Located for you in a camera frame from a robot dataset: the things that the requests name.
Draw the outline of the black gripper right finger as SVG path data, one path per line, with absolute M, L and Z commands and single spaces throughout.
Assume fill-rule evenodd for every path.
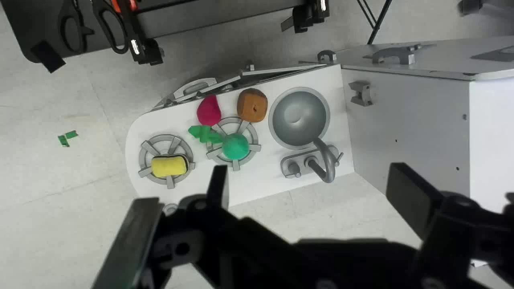
M 514 284 L 511 193 L 505 194 L 505 207 L 493 212 L 468 196 L 437 190 L 405 162 L 392 162 L 386 198 L 423 241 L 411 267 L 423 286 L 485 289 L 469 278 L 474 260 Z

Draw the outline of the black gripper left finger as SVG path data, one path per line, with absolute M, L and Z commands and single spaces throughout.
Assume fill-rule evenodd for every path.
M 164 289 L 182 265 L 219 288 L 220 257 L 209 227 L 227 207 L 227 166 L 215 166 L 207 191 L 183 198 L 172 212 L 158 198 L 135 199 L 92 289 Z

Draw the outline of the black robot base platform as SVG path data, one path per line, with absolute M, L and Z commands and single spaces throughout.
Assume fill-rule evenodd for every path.
M 31 63 L 55 72 L 66 58 L 111 48 L 138 64 L 161 64 L 158 39 L 275 11 L 296 34 L 323 23 L 329 0 L 2 0 L 15 39 Z

